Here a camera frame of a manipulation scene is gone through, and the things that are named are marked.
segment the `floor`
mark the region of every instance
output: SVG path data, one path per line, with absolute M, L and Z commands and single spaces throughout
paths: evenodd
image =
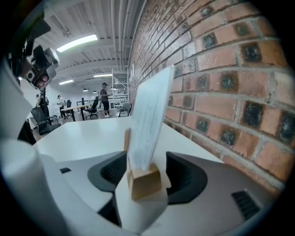
M 116 114 L 114 113 L 114 111 L 110 111 L 110 113 L 111 113 L 110 118 L 115 118 L 115 117 L 116 117 Z M 98 117 L 93 116 L 92 119 L 90 119 L 90 117 L 87 117 L 87 119 L 86 119 L 86 116 L 88 116 L 88 115 L 89 115 L 88 112 L 84 112 L 85 122 L 88 121 L 88 120 L 110 119 L 110 118 L 105 118 L 105 116 L 102 114 L 101 111 L 98 111 L 98 114 L 97 114 Z M 75 120 L 76 120 L 76 121 L 83 121 L 80 112 L 75 112 Z M 59 118 L 58 121 L 59 121 L 59 123 L 60 123 L 61 125 L 63 125 L 63 124 L 65 124 L 65 123 L 67 123 L 67 122 L 73 122 L 73 119 L 72 119 L 72 116 L 69 116 L 69 117 L 66 118 L 66 119 L 61 119 L 61 118 Z M 36 141 L 39 141 L 39 140 L 43 137 L 43 136 L 40 136 L 40 135 L 39 135 L 39 133 L 38 133 L 38 129 L 37 129 L 37 128 L 35 128 L 35 129 L 33 130 L 33 135 L 34 135 Z

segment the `black office chair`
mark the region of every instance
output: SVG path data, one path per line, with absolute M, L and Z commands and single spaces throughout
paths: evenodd
M 120 113 L 118 117 L 121 117 L 121 112 L 128 112 L 127 116 L 129 116 L 131 109 L 132 109 L 131 103 L 124 103 L 122 108 L 120 109 Z
M 71 107 L 71 105 L 72 105 L 72 102 L 71 102 L 70 100 L 68 100 L 68 101 L 66 102 L 66 108 Z M 69 110 L 69 111 L 65 111 L 65 114 L 66 114 L 66 118 L 68 118 L 69 116 L 72 116 L 72 113 L 71 113 L 70 110 Z
M 97 108 L 96 108 L 97 104 L 98 104 L 98 100 L 95 99 L 93 104 L 92 104 L 92 107 L 90 109 L 85 110 L 85 111 L 90 113 L 90 115 L 88 115 L 88 116 L 90 116 L 90 119 L 92 119 L 93 116 L 96 116 L 98 118 L 98 116 L 96 114 L 96 112 L 97 112 Z
M 57 129 L 58 127 L 61 126 L 61 124 L 58 122 L 56 116 L 50 116 L 50 117 L 45 117 L 44 112 L 40 107 L 35 107 L 31 111 L 35 121 L 37 122 L 38 125 L 38 130 L 39 130 L 39 135 L 46 135 L 49 134 L 51 131 Z M 57 124 L 49 124 L 49 119 L 56 119 Z

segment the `brick wall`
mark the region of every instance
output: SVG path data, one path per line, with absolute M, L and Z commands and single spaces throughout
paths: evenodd
M 292 71 L 250 3 L 147 0 L 133 64 L 131 102 L 140 83 L 175 65 L 165 123 L 269 191 L 283 188 L 294 162 Z

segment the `paper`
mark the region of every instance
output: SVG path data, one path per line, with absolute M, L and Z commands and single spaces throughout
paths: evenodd
M 132 170 L 149 169 L 165 117 L 173 78 L 174 66 L 170 66 L 138 87 L 128 149 Z

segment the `ceiling light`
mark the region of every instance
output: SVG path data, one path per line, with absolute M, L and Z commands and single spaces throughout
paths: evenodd
M 60 85 L 63 85 L 65 83 L 71 83 L 71 82 L 74 82 L 74 81 L 72 79 L 70 79 L 70 80 L 67 80 L 67 81 L 60 82 L 59 84 Z
M 105 75 L 95 75 L 94 77 L 108 77 L 108 76 L 112 76 L 112 74 L 105 74 Z
M 77 45 L 80 45 L 80 44 L 83 44 L 86 42 L 90 42 L 90 41 L 94 41 L 94 40 L 97 40 L 96 35 L 89 35 L 89 36 L 83 37 L 81 39 L 77 39 L 72 42 L 69 42 L 69 43 L 65 44 L 64 46 L 59 47 L 57 50 L 61 53 L 71 47 L 75 47 Z

